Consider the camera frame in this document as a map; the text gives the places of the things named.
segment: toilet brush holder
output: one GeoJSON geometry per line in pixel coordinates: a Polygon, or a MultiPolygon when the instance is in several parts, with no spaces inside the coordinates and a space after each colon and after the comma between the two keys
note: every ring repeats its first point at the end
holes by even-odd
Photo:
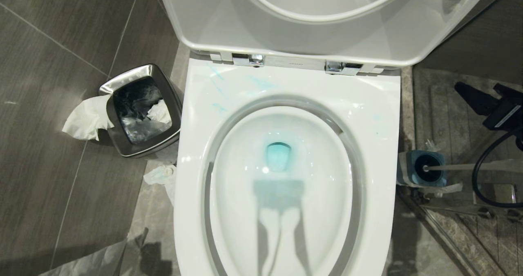
{"type": "Polygon", "coordinates": [[[445,157],[432,151],[408,151],[398,154],[396,184],[409,187],[445,187],[445,170],[426,170],[426,167],[445,165],[445,157]]]}

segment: tissue paper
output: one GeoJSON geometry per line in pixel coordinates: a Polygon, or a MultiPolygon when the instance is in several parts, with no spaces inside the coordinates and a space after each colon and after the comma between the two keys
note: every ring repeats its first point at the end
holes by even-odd
{"type": "Polygon", "coordinates": [[[114,127],[106,110],[110,97],[108,94],[82,101],[69,115],[62,131],[79,140],[99,140],[98,129],[114,127]]]}
{"type": "Polygon", "coordinates": [[[174,206],[174,189],[176,184],[176,166],[162,165],[143,176],[148,185],[164,185],[170,203],[174,206]]]}
{"type": "Polygon", "coordinates": [[[147,117],[153,121],[162,122],[164,124],[172,123],[169,109],[167,108],[167,105],[163,99],[151,107],[151,109],[147,112],[147,117]]]}

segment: blue stain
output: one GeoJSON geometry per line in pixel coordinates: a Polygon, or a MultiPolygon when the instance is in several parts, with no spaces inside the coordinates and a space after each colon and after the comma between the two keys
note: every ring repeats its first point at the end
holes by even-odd
{"type": "Polygon", "coordinates": [[[260,89],[269,89],[275,86],[267,80],[258,79],[253,76],[249,76],[249,79],[260,89]]]}
{"type": "Polygon", "coordinates": [[[216,75],[217,77],[219,77],[222,81],[225,81],[225,78],[224,78],[222,75],[220,75],[220,72],[216,71],[216,69],[214,69],[213,67],[211,67],[211,66],[209,66],[209,65],[207,65],[207,66],[208,66],[209,68],[211,68],[211,70],[212,70],[213,72],[215,72],[215,75],[216,75]]]}
{"type": "MultiPolygon", "coordinates": [[[[222,75],[220,75],[220,72],[216,71],[216,69],[214,69],[213,67],[207,65],[214,73],[217,77],[219,77],[222,81],[225,81],[224,77],[222,77],[222,75]]],[[[228,97],[226,96],[226,94],[224,93],[224,91],[218,86],[218,84],[216,84],[216,82],[212,79],[209,79],[211,81],[211,83],[215,86],[216,90],[218,92],[220,92],[220,94],[222,94],[222,97],[224,97],[225,99],[228,100],[228,97]]]]}
{"type": "Polygon", "coordinates": [[[287,170],[291,147],[283,142],[275,142],[267,146],[267,166],[272,172],[287,170]]]}
{"type": "Polygon", "coordinates": [[[218,109],[218,111],[221,113],[221,112],[226,112],[227,110],[222,107],[219,103],[213,103],[212,105],[213,107],[216,107],[218,109]]]}

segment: black hose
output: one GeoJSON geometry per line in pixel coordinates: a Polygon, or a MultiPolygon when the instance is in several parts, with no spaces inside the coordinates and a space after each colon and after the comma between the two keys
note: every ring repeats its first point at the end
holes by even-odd
{"type": "Polygon", "coordinates": [[[500,203],[496,201],[489,200],[486,198],[481,192],[478,187],[478,172],[480,171],[481,164],[483,161],[485,161],[485,158],[499,145],[501,142],[504,142],[506,139],[510,138],[512,135],[516,134],[517,132],[523,130],[523,127],[518,127],[517,129],[514,129],[512,131],[509,131],[505,133],[503,136],[498,138],[495,142],[492,142],[492,144],[483,152],[483,154],[480,156],[478,161],[476,162],[476,165],[474,166],[474,170],[472,171],[472,189],[480,198],[482,201],[486,202],[489,205],[493,205],[494,207],[503,207],[506,209],[515,209],[517,207],[523,207],[523,203],[500,203]]]}

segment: toilet bowl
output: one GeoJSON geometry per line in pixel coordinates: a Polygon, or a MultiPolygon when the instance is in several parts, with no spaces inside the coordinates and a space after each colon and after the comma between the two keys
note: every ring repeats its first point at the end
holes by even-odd
{"type": "Polygon", "coordinates": [[[379,276],[400,73],[479,0],[163,0],[191,54],[174,193],[183,276],[379,276]]]}
{"type": "Polygon", "coordinates": [[[398,74],[347,81],[191,58],[184,100],[174,218],[182,275],[381,274],[398,74]],[[267,151],[278,143],[290,148],[284,171],[267,151]]]}

